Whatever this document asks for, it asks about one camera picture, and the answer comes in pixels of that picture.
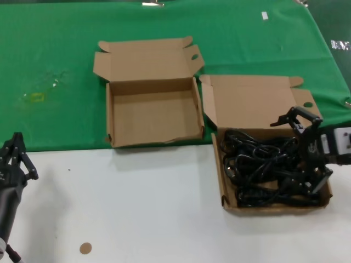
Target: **power cord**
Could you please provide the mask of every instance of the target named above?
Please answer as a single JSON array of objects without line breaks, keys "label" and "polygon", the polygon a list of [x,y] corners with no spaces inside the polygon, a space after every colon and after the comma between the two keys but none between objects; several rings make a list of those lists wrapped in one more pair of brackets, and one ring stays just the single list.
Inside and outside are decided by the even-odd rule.
[{"label": "power cord", "polygon": [[[238,207],[265,207],[274,203],[305,207],[319,205],[319,194],[310,193],[307,174],[301,167],[298,141],[294,137],[257,140],[228,129],[220,143],[225,153],[224,171],[236,185]],[[261,186],[277,181],[277,189]]]}]

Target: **empty cardboard box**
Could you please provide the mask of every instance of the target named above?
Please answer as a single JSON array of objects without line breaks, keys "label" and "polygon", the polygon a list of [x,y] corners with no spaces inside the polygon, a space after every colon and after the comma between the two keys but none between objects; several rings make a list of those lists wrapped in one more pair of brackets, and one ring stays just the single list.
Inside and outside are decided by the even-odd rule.
[{"label": "empty cardboard box", "polygon": [[[202,75],[203,110],[217,126],[218,134],[212,134],[213,147],[216,157],[218,182],[222,206],[226,210],[244,212],[299,212],[318,209],[318,207],[288,207],[283,204],[273,204],[269,207],[240,208],[235,197],[235,185],[226,176],[222,165],[224,153],[219,144],[228,128],[240,129],[257,139],[272,139],[277,136],[294,136],[288,124],[271,127],[293,106],[304,106],[311,102],[308,110],[321,116],[308,90],[294,88],[303,83],[300,77],[278,76],[240,76],[240,75]],[[310,122],[299,118],[305,126]],[[268,188],[275,188],[276,182],[269,182]],[[331,198],[329,182],[321,193],[320,207],[326,207]]]},{"label": "empty cardboard box", "polygon": [[94,73],[106,87],[112,147],[201,139],[203,116],[194,74],[204,61],[192,37],[99,42]]}]

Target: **white label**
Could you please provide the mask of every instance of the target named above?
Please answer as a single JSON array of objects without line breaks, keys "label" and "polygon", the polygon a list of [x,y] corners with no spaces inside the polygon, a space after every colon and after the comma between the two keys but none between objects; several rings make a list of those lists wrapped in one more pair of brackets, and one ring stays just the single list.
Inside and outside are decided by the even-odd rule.
[{"label": "white label", "polygon": [[328,139],[327,139],[327,135],[322,134],[320,137],[320,140],[322,142],[322,146],[323,146],[323,151],[326,155],[328,155],[330,153],[329,150],[329,145],[328,145]]},{"label": "white label", "polygon": [[350,142],[351,127],[337,128],[334,130],[336,146],[339,155],[348,155],[351,153]]},{"label": "white label", "polygon": [[263,20],[267,20],[268,19],[267,12],[262,12],[262,18],[263,18]]}]

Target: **brown circular sticker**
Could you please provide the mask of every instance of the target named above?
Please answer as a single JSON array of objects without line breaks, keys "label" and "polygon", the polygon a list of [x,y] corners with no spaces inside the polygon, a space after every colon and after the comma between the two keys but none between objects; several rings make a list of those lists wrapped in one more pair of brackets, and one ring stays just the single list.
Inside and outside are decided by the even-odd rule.
[{"label": "brown circular sticker", "polygon": [[90,243],[84,243],[81,245],[80,252],[83,255],[89,254],[92,251],[92,245]]}]

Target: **robotic arm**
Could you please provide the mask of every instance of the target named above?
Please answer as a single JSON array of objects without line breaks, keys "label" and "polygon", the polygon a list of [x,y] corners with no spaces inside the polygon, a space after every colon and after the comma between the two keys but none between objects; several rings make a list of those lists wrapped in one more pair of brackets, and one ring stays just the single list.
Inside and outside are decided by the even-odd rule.
[{"label": "robotic arm", "polygon": [[[311,126],[304,128],[297,116],[309,120]],[[320,128],[322,122],[321,118],[306,109],[292,107],[287,114],[270,125],[274,127],[288,123],[293,129],[299,140],[299,154],[305,162],[307,176],[303,187],[309,193],[318,192],[333,173],[326,164],[351,164],[351,124]]]},{"label": "robotic arm", "polygon": [[[27,174],[21,170],[21,162],[29,171]],[[13,262],[21,262],[7,242],[22,191],[30,179],[38,179],[37,170],[26,154],[22,133],[14,133],[0,148],[0,259],[6,251]]]}]

